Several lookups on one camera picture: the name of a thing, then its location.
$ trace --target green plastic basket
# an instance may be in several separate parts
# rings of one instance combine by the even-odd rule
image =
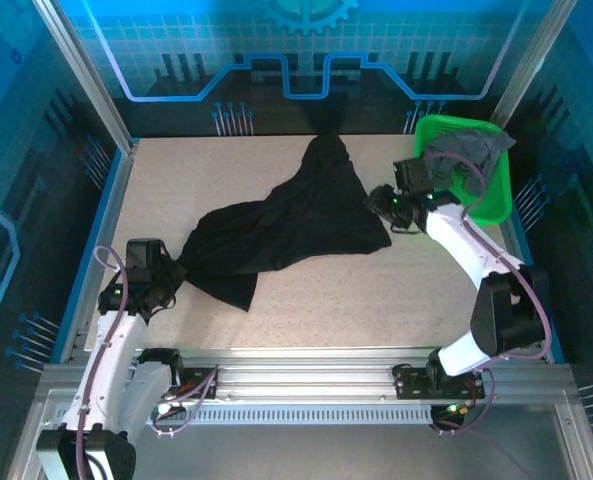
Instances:
[[[493,123],[468,118],[450,117],[447,115],[427,115],[416,124],[416,155],[420,156],[425,150],[425,145],[443,133],[462,130],[464,128],[477,128],[486,132],[502,132],[503,130]],[[478,197],[463,189],[464,176],[454,173],[454,184],[449,189],[463,205],[470,205]],[[469,214],[481,227],[497,225],[507,220],[512,213],[512,190],[509,181],[509,156],[503,153],[496,165],[496,171],[487,186],[487,195],[483,202]]]

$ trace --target speckled table surface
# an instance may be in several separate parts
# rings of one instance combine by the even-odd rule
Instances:
[[[113,246],[155,237],[175,258],[207,212],[265,198],[291,178],[312,137],[165,138],[140,142]],[[411,135],[344,136],[365,189],[393,183]],[[504,245],[500,228],[488,234]],[[146,347],[181,349],[432,346],[466,331],[476,291],[426,235],[392,235],[371,255],[310,258],[258,278],[251,310],[185,283],[176,306],[150,323]],[[111,277],[108,272],[103,285]],[[89,339],[93,339],[92,325]]]

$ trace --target gear graphic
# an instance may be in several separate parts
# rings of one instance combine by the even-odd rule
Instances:
[[[31,0],[0,0],[0,34],[12,48],[25,45],[38,25]]]
[[[349,9],[358,7],[357,0],[262,0],[259,4],[265,20],[277,28],[287,27],[289,33],[312,31],[323,33],[325,27],[336,28],[339,19],[349,18]]]

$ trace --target black garment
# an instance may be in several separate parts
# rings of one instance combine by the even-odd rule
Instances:
[[[205,215],[178,262],[192,285],[249,310],[258,272],[315,255],[372,253],[391,245],[335,133],[312,140],[296,175],[263,201]]]

